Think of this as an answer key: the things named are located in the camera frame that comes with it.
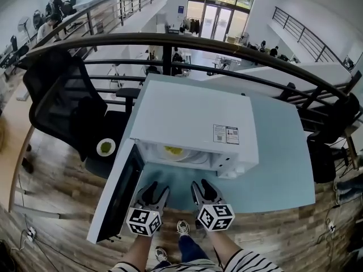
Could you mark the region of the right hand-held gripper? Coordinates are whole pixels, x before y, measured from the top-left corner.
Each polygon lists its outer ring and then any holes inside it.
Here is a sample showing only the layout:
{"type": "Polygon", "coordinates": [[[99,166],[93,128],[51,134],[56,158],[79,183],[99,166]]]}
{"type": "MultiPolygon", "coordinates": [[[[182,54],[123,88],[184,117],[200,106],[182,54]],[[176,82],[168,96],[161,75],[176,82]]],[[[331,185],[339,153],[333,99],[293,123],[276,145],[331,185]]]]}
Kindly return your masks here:
{"type": "Polygon", "coordinates": [[[221,191],[206,179],[201,180],[204,195],[197,182],[191,184],[193,201],[201,209],[197,220],[208,232],[225,231],[231,226],[235,214],[230,204],[225,204],[221,191]]]}

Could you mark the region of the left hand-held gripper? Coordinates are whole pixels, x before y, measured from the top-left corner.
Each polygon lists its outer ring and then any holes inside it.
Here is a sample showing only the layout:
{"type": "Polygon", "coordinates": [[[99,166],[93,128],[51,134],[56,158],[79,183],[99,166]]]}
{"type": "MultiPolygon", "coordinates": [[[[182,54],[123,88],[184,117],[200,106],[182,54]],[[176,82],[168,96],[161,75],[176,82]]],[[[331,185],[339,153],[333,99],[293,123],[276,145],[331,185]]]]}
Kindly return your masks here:
{"type": "Polygon", "coordinates": [[[152,237],[162,225],[163,209],[170,194],[169,186],[165,187],[156,204],[153,205],[154,192],[158,183],[144,186],[137,193],[136,203],[129,208],[126,223],[131,233],[152,237]]]}

